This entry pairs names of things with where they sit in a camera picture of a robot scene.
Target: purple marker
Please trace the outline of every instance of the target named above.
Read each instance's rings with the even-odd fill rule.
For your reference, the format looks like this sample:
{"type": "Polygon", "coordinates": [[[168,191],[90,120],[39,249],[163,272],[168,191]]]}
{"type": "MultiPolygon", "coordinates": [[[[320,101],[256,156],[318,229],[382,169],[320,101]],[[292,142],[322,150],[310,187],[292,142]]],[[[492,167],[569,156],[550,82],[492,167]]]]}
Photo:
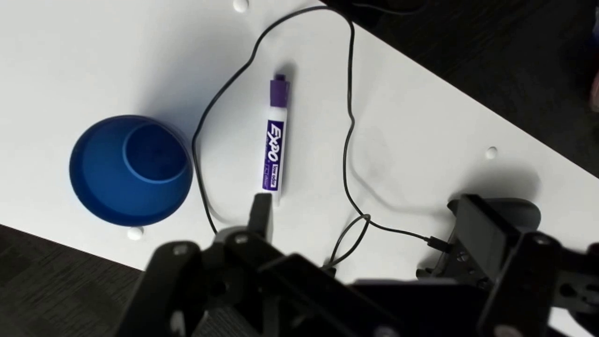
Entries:
{"type": "Polygon", "coordinates": [[[265,122],[265,150],[260,176],[262,193],[280,193],[282,187],[282,161],[284,161],[284,135],[288,116],[288,81],[277,75],[269,82],[269,112],[265,122]]]}

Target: dark background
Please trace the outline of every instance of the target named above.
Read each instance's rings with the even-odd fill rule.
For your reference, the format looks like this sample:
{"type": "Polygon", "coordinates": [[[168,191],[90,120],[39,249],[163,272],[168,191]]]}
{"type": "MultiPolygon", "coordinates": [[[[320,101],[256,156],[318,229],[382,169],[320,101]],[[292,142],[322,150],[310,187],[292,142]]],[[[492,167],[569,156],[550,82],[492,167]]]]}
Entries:
{"type": "MultiPolygon", "coordinates": [[[[593,0],[372,0],[342,13],[586,170],[599,174],[593,0]]],[[[0,227],[0,337],[106,337],[140,272],[0,227]]],[[[226,335],[226,315],[204,335],[226,335]]]]}

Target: black wire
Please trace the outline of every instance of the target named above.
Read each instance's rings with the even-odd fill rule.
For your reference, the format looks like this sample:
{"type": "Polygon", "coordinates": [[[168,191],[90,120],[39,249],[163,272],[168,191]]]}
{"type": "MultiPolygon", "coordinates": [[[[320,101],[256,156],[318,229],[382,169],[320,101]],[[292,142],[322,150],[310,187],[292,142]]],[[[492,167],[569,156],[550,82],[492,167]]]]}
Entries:
{"type": "Polygon", "coordinates": [[[209,103],[206,105],[204,109],[204,114],[200,116],[200,122],[192,133],[192,139],[191,139],[191,157],[192,157],[192,167],[196,170],[196,180],[198,180],[198,189],[200,189],[200,197],[202,197],[202,202],[204,202],[204,212],[206,212],[206,219],[209,223],[209,229],[213,234],[217,234],[217,227],[213,223],[213,217],[209,214],[211,206],[209,206],[209,197],[206,193],[206,185],[204,185],[204,178],[202,178],[202,165],[198,163],[198,148],[196,148],[196,141],[198,141],[198,135],[202,133],[204,129],[204,124],[206,124],[206,118],[209,116],[213,105],[221,99],[221,96],[247,71],[247,68],[254,62],[256,54],[258,54],[258,49],[262,45],[262,39],[271,32],[275,30],[279,24],[282,24],[284,21],[290,21],[294,17],[299,17],[303,13],[310,13],[310,11],[331,11],[331,8],[327,6],[314,6],[314,8],[305,8],[305,9],[299,9],[299,11],[294,11],[294,13],[288,13],[284,17],[280,17],[279,21],[271,23],[262,34],[260,38],[256,39],[254,47],[252,47],[252,53],[249,56],[249,60],[224,82],[224,86],[209,99],[209,103]]]}
{"type": "MultiPolygon", "coordinates": [[[[211,204],[209,204],[209,197],[207,197],[207,191],[206,191],[206,185],[204,185],[204,178],[202,178],[202,165],[198,163],[198,148],[196,148],[196,141],[204,129],[204,124],[209,116],[209,112],[213,111],[215,103],[222,97],[222,94],[250,68],[250,64],[254,62],[256,54],[258,54],[258,49],[264,41],[264,38],[275,30],[277,26],[280,26],[282,23],[294,19],[294,17],[299,17],[299,15],[305,15],[305,13],[310,13],[310,11],[335,11],[327,6],[314,6],[314,8],[305,8],[305,9],[299,9],[299,11],[294,11],[294,13],[288,13],[280,19],[277,19],[275,23],[271,23],[262,34],[260,38],[256,39],[254,47],[252,47],[252,53],[249,56],[249,60],[224,82],[224,86],[209,99],[209,103],[206,105],[200,120],[198,120],[198,126],[192,133],[192,139],[191,139],[191,156],[192,156],[192,165],[194,165],[194,170],[196,170],[196,180],[198,180],[198,189],[200,189],[200,197],[202,197],[202,202],[204,202],[204,212],[206,212],[206,219],[209,223],[209,229],[213,230],[213,234],[217,234],[217,227],[213,223],[213,217],[211,217],[211,204]]],[[[344,137],[344,144],[342,144],[342,189],[344,189],[344,195],[348,199],[348,202],[352,204],[352,208],[359,214],[359,217],[355,217],[350,225],[346,225],[346,229],[342,230],[342,234],[338,236],[337,244],[335,244],[335,249],[331,253],[331,258],[329,258],[329,266],[337,266],[338,262],[346,260],[357,247],[359,244],[363,242],[368,227],[372,225],[374,229],[380,229],[380,230],[385,230],[385,232],[395,232],[395,234],[402,234],[402,236],[411,236],[411,238],[417,238],[417,240],[423,240],[423,242],[428,242],[430,244],[430,238],[425,238],[421,234],[415,234],[415,232],[408,232],[408,230],[398,230],[398,229],[389,229],[389,227],[382,227],[378,223],[374,223],[370,219],[368,214],[365,214],[357,202],[353,200],[352,193],[350,193],[350,185],[348,185],[348,152],[350,152],[350,144],[352,144],[352,135],[353,135],[353,129],[355,129],[355,116],[353,116],[353,49],[355,49],[355,26],[350,19],[346,19],[344,15],[340,15],[348,28],[350,28],[350,41],[348,41],[348,86],[346,86],[346,109],[348,109],[348,118],[350,118],[350,127],[348,127],[348,133],[344,137]],[[365,221],[365,227],[363,230],[359,232],[357,240],[353,242],[353,245],[342,255],[337,258],[337,251],[340,247],[340,242],[344,240],[344,236],[350,232],[350,229],[353,225],[357,225],[359,221],[365,221]]]]}
{"type": "Polygon", "coordinates": [[[342,255],[344,258],[337,258],[337,251],[338,251],[338,247],[340,247],[340,242],[342,242],[344,236],[352,230],[352,227],[357,225],[361,219],[363,219],[363,221],[370,221],[370,215],[355,217],[352,223],[348,223],[348,225],[344,227],[344,230],[342,230],[340,236],[337,238],[337,244],[335,244],[335,249],[333,249],[329,260],[325,262],[327,266],[337,266],[340,260],[344,260],[346,257],[350,257],[350,255],[357,249],[357,245],[361,244],[363,236],[365,236],[367,230],[368,230],[367,223],[365,223],[361,234],[357,236],[353,247],[348,249],[348,251],[352,251],[352,253],[350,253],[350,255],[344,253],[344,255],[346,255],[346,257],[342,255]]]}

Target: blue cup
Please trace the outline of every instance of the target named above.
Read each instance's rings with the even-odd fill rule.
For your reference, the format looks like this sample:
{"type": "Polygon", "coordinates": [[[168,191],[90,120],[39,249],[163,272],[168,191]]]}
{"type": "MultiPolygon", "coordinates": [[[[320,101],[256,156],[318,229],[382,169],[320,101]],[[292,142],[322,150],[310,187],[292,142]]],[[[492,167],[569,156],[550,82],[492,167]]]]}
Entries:
{"type": "Polygon", "coordinates": [[[76,141],[69,174],[91,214],[121,227],[146,227],[181,206],[192,169],[168,127],[146,116],[116,116],[76,141]]]}

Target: white table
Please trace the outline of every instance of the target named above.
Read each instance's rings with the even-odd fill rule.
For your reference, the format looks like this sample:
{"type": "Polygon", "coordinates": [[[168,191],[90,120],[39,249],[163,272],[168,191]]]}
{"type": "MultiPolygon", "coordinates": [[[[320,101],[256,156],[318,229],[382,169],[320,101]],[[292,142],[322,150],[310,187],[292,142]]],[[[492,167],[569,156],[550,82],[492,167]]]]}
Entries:
{"type": "MultiPolygon", "coordinates": [[[[262,28],[305,4],[252,0],[245,15],[228,0],[2,4],[0,223],[133,268],[144,268],[164,242],[207,247],[213,236],[196,185],[172,217],[134,236],[78,204],[69,152],[93,122],[129,112],[189,139],[262,28]]],[[[286,191],[275,204],[273,244],[318,264],[352,217],[340,187],[346,45],[348,28],[333,13],[284,24],[217,105],[202,142],[219,225],[247,223],[267,81],[280,68],[292,71],[286,191]]],[[[453,227],[445,202],[471,191],[529,199],[543,212],[541,230],[567,247],[599,240],[593,176],[365,30],[357,34],[355,114],[352,189],[380,223],[443,238],[453,227]]],[[[411,279],[428,255],[419,242],[370,230],[340,279],[411,279]]]]}

